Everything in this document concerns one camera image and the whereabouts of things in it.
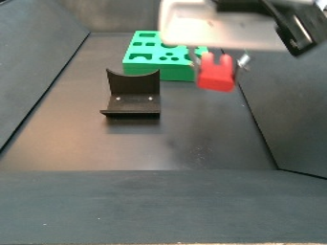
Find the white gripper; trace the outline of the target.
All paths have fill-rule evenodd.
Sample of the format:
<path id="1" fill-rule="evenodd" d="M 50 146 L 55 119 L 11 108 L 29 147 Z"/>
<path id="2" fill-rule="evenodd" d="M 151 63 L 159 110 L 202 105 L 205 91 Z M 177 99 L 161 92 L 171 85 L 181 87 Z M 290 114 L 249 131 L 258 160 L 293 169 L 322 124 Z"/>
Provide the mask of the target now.
<path id="1" fill-rule="evenodd" d="M 210 0 L 162 0 L 159 31 L 163 43 L 186 45 L 194 68 L 201 66 L 196 46 L 284 51 L 273 18 L 257 13 L 217 12 Z M 250 70 L 252 56 L 244 54 L 238 67 Z"/>

